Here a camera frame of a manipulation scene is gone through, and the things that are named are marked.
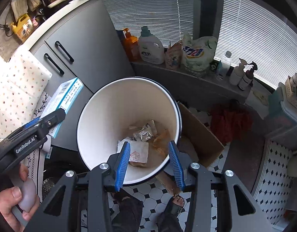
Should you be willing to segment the person's left hand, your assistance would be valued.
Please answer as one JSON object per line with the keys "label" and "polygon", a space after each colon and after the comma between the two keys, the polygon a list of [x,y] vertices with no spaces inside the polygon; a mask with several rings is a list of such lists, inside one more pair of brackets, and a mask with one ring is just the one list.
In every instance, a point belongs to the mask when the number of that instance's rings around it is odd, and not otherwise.
{"label": "person's left hand", "polygon": [[[0,192],[0,213],[14,231],[24,231],[24,226],[13,215],[12,208],[22,200],[22,192],[18,186],[7,188]],[[27,222],[33,217],[40,206],[40,198],[35,194],[34,205],[29,212],[23,211],[22,217]]]}

